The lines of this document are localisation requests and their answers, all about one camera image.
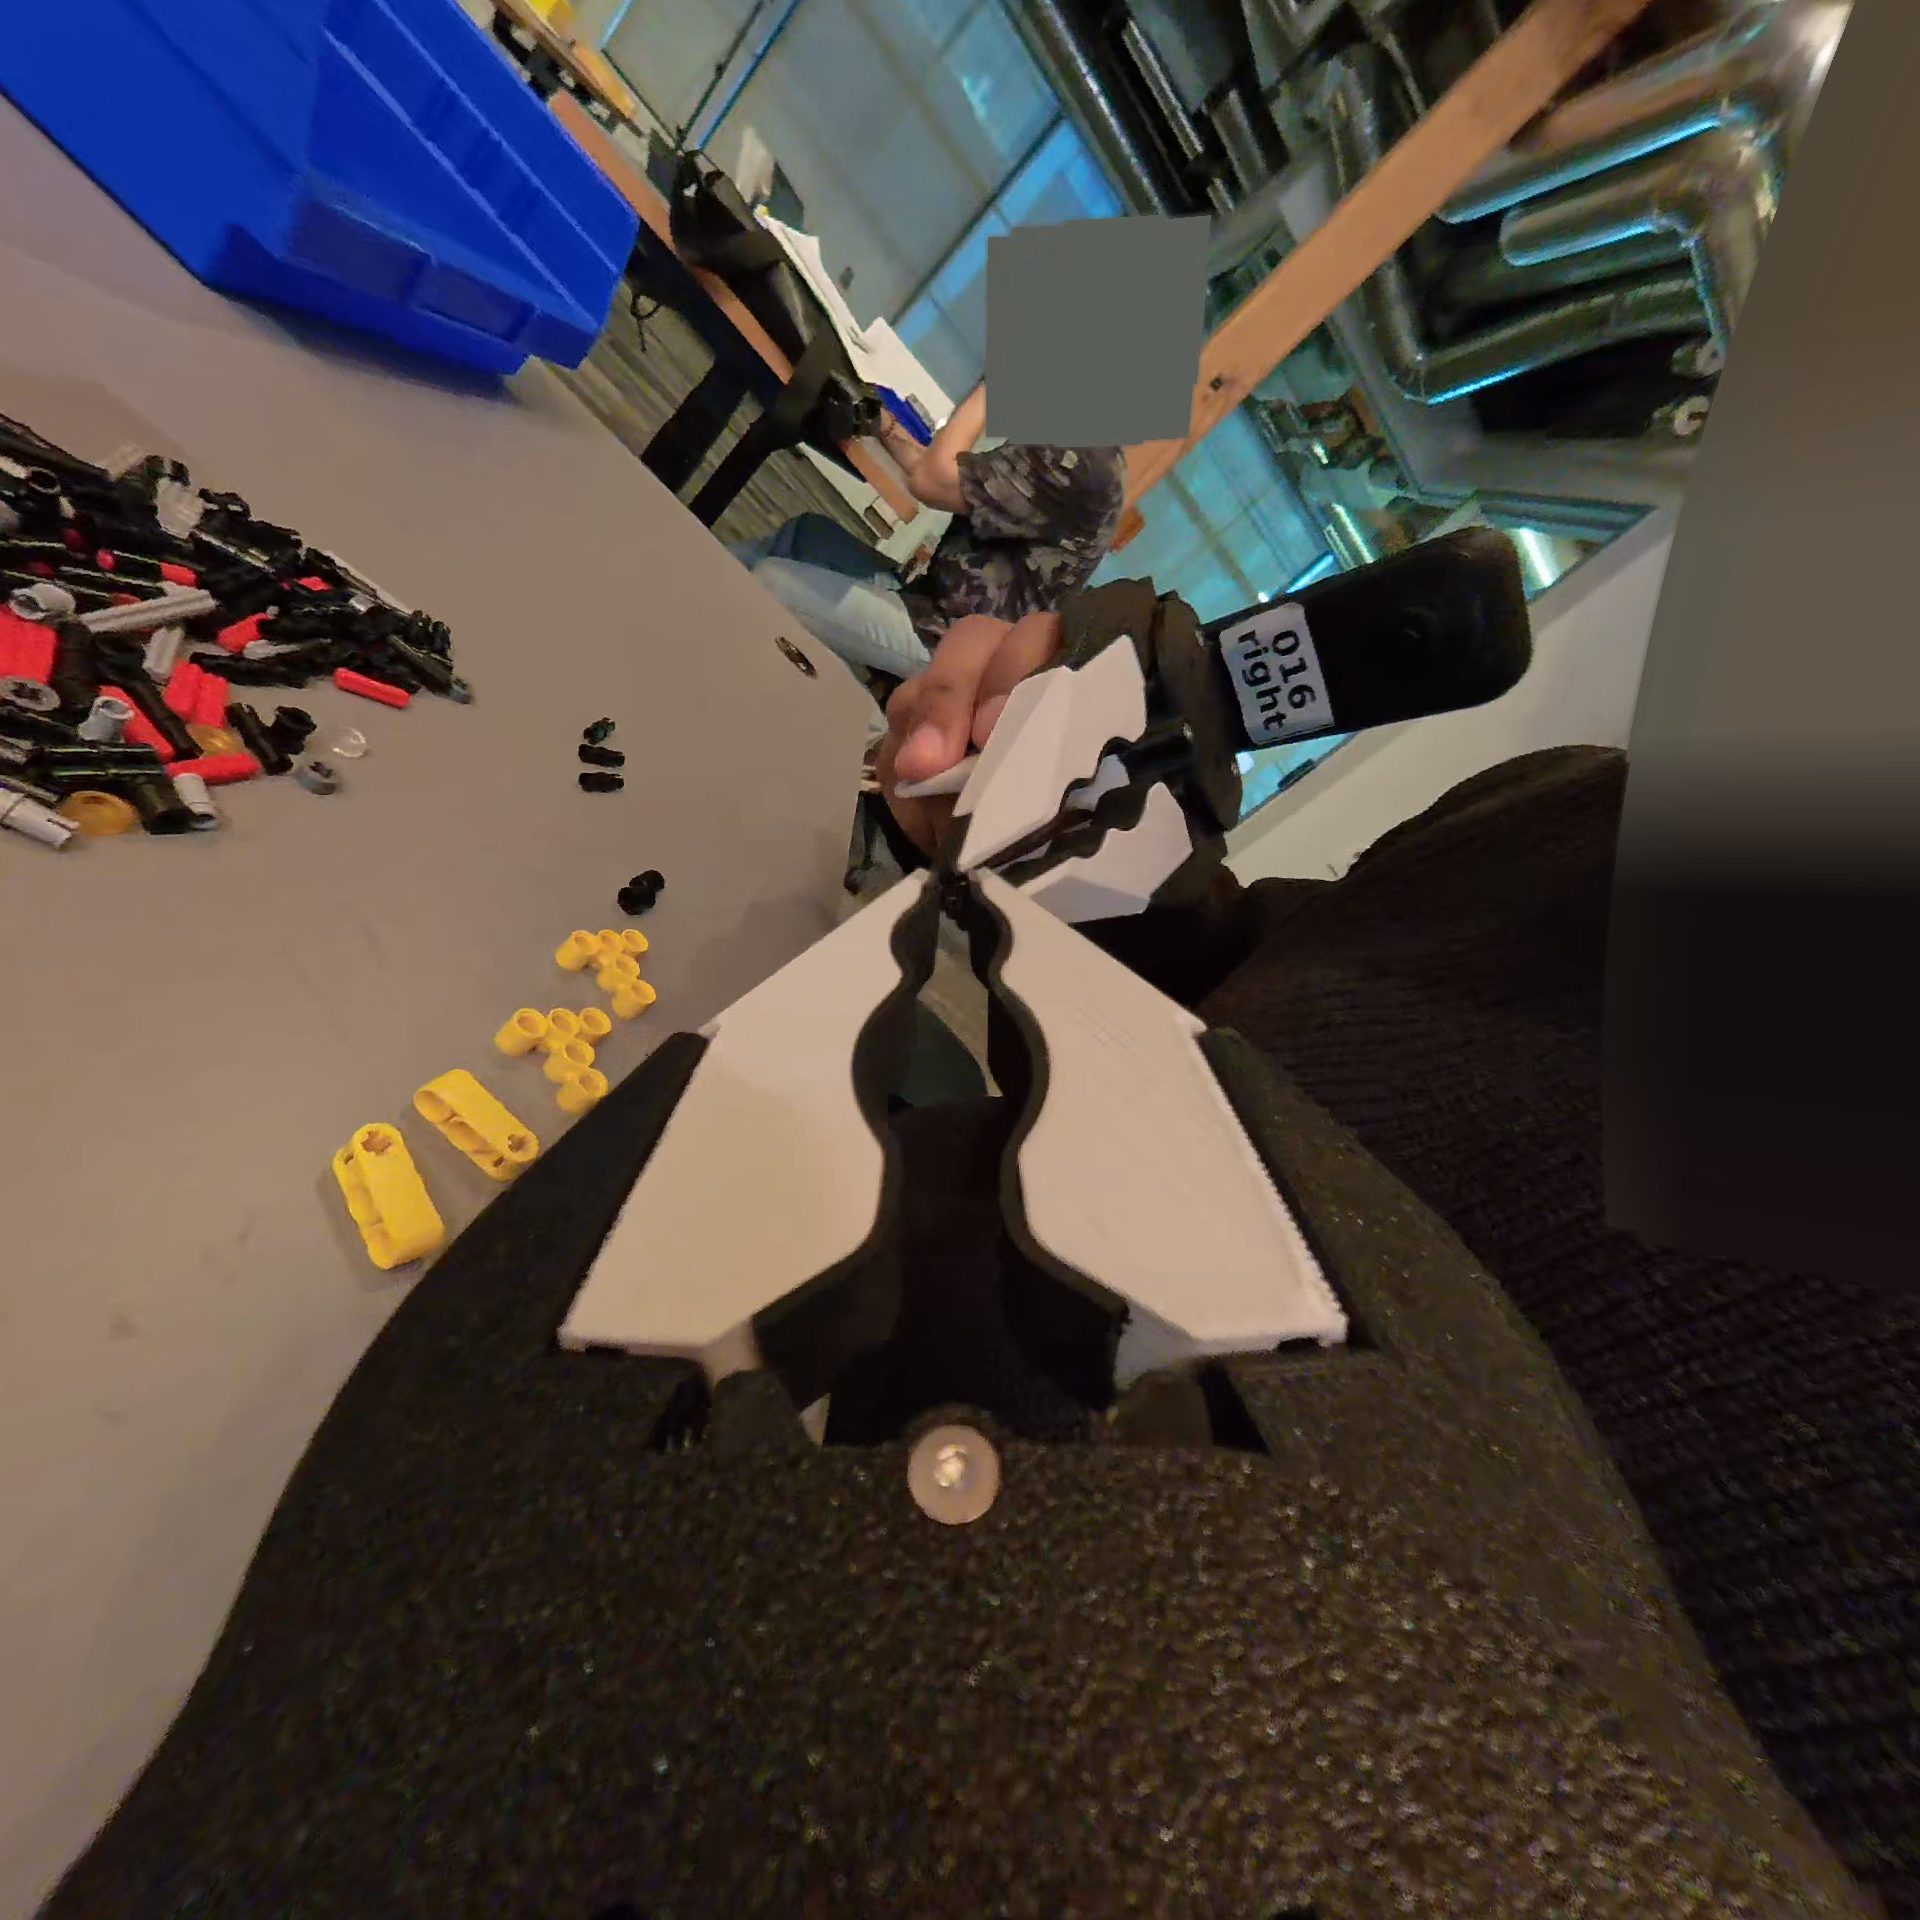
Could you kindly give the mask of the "person's right forearm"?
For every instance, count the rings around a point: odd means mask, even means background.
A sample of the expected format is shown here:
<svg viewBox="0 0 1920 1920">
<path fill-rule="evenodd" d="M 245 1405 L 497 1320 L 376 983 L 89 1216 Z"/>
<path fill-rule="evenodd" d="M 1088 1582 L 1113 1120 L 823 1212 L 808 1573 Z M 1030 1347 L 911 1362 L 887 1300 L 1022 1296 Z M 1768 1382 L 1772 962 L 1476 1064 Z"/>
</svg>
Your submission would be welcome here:
<svg viewBox="0 0 1920 1920">
<path fill-rule="evenodd" d="M 1625 754 L 1524 754 L 1335 880 L 1244 890 L 1200 1011 L 1254 1042 L 1529 1311 L 1637 1303 L 1599 1203 L 1599 976 Z"/>
</svg>

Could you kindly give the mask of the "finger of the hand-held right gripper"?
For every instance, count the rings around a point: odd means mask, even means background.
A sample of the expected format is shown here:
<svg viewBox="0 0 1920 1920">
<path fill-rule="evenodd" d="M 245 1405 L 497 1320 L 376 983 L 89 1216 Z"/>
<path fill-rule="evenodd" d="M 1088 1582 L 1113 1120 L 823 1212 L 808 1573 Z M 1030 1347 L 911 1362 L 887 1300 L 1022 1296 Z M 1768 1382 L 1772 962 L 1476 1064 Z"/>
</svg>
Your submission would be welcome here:
<svg viewBox="0 0 1920 1920">
<path fill-rule="evenodd" d="M 1109 751 L 1063 791 L 1056 813 L 1005 851 L 976 860 L 1064 923 L 1142 915 L 1186 863 L 1192 829 L 1182 804 L 1186 751 Z"/>
<path fill-rule="evenodd" d="M 1020 684 L 952 802 L 952 867 L 1012 846 L 1045 824 L 1066 783 L 1089 778 L 1109 751 L 1161 751 L 1146 715 L 1144 671 L 1130 639 L 1104 644 L 1081 666 L 1060 662 Z"/>
</svg>

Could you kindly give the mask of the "blue plastic bin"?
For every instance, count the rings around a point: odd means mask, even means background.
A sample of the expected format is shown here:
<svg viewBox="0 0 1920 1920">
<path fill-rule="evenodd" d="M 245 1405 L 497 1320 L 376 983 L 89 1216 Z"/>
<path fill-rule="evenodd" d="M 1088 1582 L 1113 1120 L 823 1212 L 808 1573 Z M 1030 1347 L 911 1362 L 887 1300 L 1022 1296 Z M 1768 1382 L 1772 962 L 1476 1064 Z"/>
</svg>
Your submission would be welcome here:
<svg viewBox="0 0 1920 1920">
<path fill-rule="evenodd" d="M 206 285 L 576 368 L 638 214 L 449 2 L 4 2 L 6 100 Z"/>
</svg>

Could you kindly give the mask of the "wooden beam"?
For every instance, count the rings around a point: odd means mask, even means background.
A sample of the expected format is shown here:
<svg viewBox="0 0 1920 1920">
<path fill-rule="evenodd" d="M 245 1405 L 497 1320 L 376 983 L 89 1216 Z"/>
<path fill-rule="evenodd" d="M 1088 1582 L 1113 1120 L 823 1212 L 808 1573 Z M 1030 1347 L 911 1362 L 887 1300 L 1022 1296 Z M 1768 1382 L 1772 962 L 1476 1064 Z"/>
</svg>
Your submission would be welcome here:
<svg viewBox="0 0 1920 1920">
<path fill-rule="evenodd" d="M 1516 133 L 1541 117 L 1644 10 L 1644 2 L 1535 2 L 1488 46 L 1206 335 L 1182 436 L 1126 447 L 1116 547 L 1140 533 L 1146 492 Z"/>
</svg>

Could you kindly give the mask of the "yellow short beam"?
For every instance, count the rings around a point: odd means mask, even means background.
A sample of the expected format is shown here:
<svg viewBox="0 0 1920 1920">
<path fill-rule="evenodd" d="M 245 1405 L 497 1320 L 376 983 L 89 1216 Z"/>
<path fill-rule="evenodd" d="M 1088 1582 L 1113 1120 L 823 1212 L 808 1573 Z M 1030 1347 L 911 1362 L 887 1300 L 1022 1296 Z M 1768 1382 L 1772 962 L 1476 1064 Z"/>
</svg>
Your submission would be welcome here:
<svg viewBox="0 0 1920 1920">
<path fill-rule="evenodd" d="M 413 1093 L 413 1109 L 493 1183 L 512 1183 L 541 1157 L 534 1128 L 468 1069 L 447 1069 L 430 1078 Z"/>
<path fill-rule="evenodd" d="M 397 1127 L 356 1127 L 332 1157 L 332 1176 L 348 1216 L 381 1272 L 430 1260 L 446 1242 L 446 1223 Z"/>
</svg>

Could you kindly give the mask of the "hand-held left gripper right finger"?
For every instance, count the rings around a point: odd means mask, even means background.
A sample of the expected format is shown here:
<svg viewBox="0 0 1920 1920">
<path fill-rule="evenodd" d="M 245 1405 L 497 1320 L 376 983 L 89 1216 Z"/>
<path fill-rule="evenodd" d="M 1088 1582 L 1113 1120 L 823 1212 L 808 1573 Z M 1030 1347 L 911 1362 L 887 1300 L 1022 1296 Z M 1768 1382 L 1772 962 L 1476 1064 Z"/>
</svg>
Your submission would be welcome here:
<svg viewBox="0 0 1920 1920">
<path fill-rule="evenodd" d="M 1223 1080 L 1210 1032 L 1010 882 L 959 882 L 1008 1103 L 1008 1318 L 1073 1397 L 1233 1355 L 1335 1351 L 1348 1311 Z"/>
</svg>

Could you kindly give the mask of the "wooden desk with black legs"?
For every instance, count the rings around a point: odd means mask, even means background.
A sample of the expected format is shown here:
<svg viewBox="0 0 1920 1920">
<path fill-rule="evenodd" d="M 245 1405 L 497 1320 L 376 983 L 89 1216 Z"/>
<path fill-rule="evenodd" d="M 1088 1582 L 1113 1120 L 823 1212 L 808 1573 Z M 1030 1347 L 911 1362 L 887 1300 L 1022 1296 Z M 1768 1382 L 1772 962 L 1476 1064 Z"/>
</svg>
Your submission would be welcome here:
<svg viewBox="0 0 1920 1920">
<path fill-rule="evenodd" d="M 680 492 L 738 405 L 754 398 L 757 418 L 689 501 L 696 520 L 716 525 L 770 458 L 794 447 L 812 447 L 860 477 L 895 520 L 916 518 L 924 503 L 880 442 L 880 391 L 854 370 L 852 349 L 789 256 L 785 271 L 768 278 L 724 280 L 688 267 L 666 235 L 666 191 L 633 167 L 584 108 L 557 95 L 550 111 L 638 212 L 631 293 L 677 311 L 711 354 L 708 370 L 641 451 L 647 468 Z"/>
</svg>

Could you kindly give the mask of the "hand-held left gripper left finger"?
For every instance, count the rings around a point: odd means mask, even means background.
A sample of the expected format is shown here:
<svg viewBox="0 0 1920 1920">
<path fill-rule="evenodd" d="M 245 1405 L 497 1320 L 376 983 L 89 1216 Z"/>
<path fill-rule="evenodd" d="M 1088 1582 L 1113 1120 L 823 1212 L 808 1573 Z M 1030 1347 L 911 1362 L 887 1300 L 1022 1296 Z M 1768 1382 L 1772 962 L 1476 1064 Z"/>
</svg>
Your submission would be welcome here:
<svg viewBox="0 0 1920 1920">
<path fill-rule="evenodd" d="M 716 1014 L 560 1323 L 573 1354 L 774 1376 L 824 1403 L 897 1314 L 888 1094 L 940 891 L 895 882 Z"/>
</svg>

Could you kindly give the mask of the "person's right hand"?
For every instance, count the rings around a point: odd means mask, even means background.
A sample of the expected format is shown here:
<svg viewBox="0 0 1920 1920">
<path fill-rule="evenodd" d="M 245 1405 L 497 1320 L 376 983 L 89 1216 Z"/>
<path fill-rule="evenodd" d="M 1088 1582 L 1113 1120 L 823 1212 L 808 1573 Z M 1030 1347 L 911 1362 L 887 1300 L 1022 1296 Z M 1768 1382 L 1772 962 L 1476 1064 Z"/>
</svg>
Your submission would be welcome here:
<svg viewBox="0 0 1920 1920">
<path fill-rule="evenodd" d="M 904 795 L 904 789 L 980 751 L 1012 691 L 1056 666 L 1063 630 L 1056 611 L 1014 620 L 965 615 L 937 639 L 924 669 L 892 695 L 872 778 L 880 832 L 902 874 L 940 854 L 952 819 L 952 795 Z"/>
</svg>

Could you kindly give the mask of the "silver ventilation duct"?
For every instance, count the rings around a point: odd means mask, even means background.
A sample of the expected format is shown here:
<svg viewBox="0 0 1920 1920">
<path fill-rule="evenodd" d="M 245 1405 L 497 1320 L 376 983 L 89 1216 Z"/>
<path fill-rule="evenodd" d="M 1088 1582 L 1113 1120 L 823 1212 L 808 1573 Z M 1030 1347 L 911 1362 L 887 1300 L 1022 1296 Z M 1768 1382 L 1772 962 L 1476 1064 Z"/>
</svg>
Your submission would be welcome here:
<svg viewBox="0 0 1920 1920">
<path fill-rule="evenodd" d="M 1725 352 L 1778 205 L 1792 125 L 1802 123 L 1805 93 L 1778 58 L 1797 60 L 1800 26 L 1845 23 L 1848 12 L 1721 6 L 1713 32 L 1549 104 L 1431 222 L 1498 212 L 1511 271 L 1660 237 L 1686 259 L 1693 285 L 1666 293 L 1695 301 Z"/>
</svg>

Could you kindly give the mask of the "pile of black red pins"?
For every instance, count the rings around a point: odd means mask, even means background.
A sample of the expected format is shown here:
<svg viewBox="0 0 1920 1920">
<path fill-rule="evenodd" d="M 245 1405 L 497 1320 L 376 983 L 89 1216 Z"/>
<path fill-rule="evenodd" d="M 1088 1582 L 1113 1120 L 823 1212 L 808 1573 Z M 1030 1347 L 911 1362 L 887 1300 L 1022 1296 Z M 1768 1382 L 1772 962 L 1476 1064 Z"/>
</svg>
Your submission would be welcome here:
<svg viewBox="0 0 1920 1920">
<path fill-rule="evenodd" d="M 366 751 L 296 695 L 468 704 L 447 626 L 157 453 L 97 464 L 2 418 L 2 829 L 216 832 L 221 792 L 332 792 Z"/>
</svg>

